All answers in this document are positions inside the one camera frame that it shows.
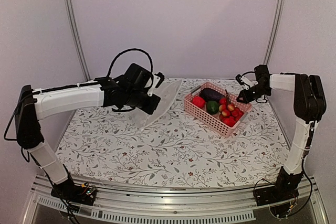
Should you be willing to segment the clear zip top bag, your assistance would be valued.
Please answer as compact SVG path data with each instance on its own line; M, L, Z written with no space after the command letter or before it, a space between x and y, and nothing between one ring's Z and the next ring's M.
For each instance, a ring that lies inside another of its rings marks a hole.
M158 89L156 89L153 95L157 95L161 98L156 110L152 115L148 115L145 112L136 109L130 112L130 122L135 125L138 130L143 131L145 128L151 126L161 116L163 116L174 103L178 92L182 84L181 79L168 79L165 80Z

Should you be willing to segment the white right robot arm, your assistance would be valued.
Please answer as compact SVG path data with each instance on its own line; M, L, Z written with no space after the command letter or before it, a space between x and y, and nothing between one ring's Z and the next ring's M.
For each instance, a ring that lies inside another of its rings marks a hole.
M253 84L245 75L238 74L236 81L244 87L236 99L240 103L250 103L262 96L270 96L272 90L293 92L293 111L296 129L290 153L281 167L271 196L276 201L284 200L297 189L303 175L305 158L309 154L313 135L324 115L327 103L322 82L317 75L303 73L269 73L266 65L258 65L252 73L257 81Z

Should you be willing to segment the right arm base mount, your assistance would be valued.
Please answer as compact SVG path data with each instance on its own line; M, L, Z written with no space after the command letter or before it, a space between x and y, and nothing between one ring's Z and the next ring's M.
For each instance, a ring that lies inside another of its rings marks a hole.
M269 206L270 213L277 219L288 218L298 204L297 189L278 191L275 184L260 179L253 187L253 197L256 205Z

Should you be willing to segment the dark purple eggplant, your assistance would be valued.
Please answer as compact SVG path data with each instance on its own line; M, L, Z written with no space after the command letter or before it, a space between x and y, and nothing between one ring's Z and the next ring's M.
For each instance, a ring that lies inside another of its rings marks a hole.
M199 96L205 101L216 101L219 102L224 95L219 93L218 91L212 89L212 88L204 88L199 93Z

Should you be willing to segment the green avocado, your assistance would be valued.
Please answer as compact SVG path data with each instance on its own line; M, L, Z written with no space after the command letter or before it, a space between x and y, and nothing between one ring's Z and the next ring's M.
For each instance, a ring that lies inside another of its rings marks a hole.
M206 111L211 115L217 114L219 111L219 103L216 101L208 101L206 103Z

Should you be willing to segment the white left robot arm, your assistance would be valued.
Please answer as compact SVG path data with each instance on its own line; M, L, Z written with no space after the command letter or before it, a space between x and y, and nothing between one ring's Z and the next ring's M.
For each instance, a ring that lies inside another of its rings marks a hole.
M37 162L53 186L67 200L78 195L78 188L69 172L45 142L40 120L49 116L88 107L109 107L123 113L139 109L153 114L160 97L154 94L164 80L162 73L153 74L133 63L116 78L110 76L68 86L35 89L26 85L20 92L14 112L16 142Z

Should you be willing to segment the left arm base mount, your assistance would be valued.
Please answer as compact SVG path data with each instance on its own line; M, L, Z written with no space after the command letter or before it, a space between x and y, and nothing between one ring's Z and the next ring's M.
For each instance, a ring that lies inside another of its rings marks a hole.
M72 180L67 180L60 184L53 184L51 195L68 202L74 202L82 205L93 206L97 188L84 185L76 185Z

